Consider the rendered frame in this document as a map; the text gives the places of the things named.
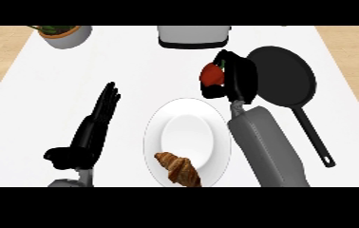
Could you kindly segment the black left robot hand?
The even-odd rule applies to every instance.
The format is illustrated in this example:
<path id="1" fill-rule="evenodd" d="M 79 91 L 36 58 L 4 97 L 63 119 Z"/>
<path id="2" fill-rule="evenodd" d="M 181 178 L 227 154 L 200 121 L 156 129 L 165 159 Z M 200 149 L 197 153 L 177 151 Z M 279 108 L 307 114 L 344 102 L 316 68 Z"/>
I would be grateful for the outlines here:
<path id="1" fill-rule="evenodd" d="M 51 161 L 56 169 L 87 170 L 94 167 L 119 99 L 121 94 L 115 83 L 110 82 L 97 97 L 93 113 L 84 118 L 76 128 L 69 147 L 50 148 L 42 154 L 42 158 Z"/>

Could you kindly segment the black frying pan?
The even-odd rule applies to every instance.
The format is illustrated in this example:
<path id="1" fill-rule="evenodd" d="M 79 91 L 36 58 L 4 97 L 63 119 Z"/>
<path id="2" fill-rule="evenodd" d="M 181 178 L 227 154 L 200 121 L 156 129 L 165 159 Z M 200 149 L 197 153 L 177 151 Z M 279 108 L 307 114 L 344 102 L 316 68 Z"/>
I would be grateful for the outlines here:
<path id="1" fill-rule="evenodd" d="M 274 46 L 255 48 L 246 58 L 257 67 L 259 97 L 291 110 L 323 165 L 333 167 L 335 161 L 302 110 L 317 89 L 316 76 L 308 64 L 293 52 Z"/>

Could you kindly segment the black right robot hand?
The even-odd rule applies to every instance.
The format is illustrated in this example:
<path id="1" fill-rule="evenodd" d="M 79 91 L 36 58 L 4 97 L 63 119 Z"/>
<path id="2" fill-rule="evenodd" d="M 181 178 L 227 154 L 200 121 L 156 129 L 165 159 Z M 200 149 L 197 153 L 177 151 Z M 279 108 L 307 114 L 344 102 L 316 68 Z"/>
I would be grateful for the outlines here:
<path id="1" fill-rule="evenodd" d="M 246 105 L 252 103 L 258 91 L 258 73 L 255 64 L 231 51 L 224 49 L 217 53 L 212 63 L 224 60 L 224 84 L 203 86 L 200 83 L 202 96 L 206 99 L 225 97 L 228 102 L 242 101 Z"/>

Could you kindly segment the white plate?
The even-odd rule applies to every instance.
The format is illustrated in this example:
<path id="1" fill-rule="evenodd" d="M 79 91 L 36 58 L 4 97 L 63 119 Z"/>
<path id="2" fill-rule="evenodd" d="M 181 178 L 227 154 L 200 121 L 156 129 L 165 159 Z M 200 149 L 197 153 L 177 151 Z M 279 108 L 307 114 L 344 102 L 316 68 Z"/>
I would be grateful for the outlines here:
<path id="1" fill-rule="evenodd" d="M 180 98 L 155 111 L 143 137 L 143 155 L 153 179 L 162 186 L 180 187 L 153 155 L 169 152 L 190 160 L 200 185 L 218 182 L 231 155 L 230 133 L 215 108 L 202 100 Z"/>

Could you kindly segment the grey plant pot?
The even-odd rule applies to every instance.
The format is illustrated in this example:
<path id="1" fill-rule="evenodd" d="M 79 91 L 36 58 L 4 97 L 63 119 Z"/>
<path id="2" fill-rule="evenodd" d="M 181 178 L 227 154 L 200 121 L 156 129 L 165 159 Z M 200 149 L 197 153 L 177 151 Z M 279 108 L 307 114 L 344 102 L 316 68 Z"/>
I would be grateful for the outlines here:
<path id="1" fill-rule="evenodd" d="M 91 26 L 73 26 L 60 34 L 45 34 L 41 27 L 32 27 L 44 42 L 57 49 L 67 49 L 79 46 L 88 39 L 93 31 Z"/>

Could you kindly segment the brown croissant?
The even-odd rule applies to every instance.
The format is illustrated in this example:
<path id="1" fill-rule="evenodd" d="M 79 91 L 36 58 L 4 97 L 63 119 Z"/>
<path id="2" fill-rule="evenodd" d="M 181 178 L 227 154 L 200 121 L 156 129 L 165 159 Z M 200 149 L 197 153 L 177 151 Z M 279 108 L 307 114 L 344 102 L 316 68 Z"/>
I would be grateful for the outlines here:
<path id="1" fill-rule="evenodd" d="M 168 171 L 168 180 L 184 187 L 200 187 L 200 177 L 187 158 L 177 157 L 169 152 L 153 154 L 159 165 Z"/>

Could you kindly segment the red bell pepper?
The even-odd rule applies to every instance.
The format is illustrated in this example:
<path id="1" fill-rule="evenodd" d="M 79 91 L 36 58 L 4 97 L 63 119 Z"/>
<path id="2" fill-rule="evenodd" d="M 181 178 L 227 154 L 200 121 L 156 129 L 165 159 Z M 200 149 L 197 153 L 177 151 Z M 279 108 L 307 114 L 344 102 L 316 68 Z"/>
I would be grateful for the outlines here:
<path id="1" fill-rule="evenodd" d="M 224 84 L 224 64 L 225 61 L 221 60 L 218 64 L 208 63 L 205 65 L 199 75 L 199 81 L 203 86 L 220 86 Z"/>

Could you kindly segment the grey toaster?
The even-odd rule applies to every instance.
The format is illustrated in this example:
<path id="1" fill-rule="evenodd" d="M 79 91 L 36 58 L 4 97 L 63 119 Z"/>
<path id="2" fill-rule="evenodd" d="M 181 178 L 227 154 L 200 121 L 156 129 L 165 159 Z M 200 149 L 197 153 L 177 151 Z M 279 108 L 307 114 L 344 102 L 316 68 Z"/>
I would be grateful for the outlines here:
<path id="1" fill-rule="evenodd" d="M 158 44 L 163 48 L 220 48 L 227 45 L 230 30 L 230 26 L 158 26 Z"/>

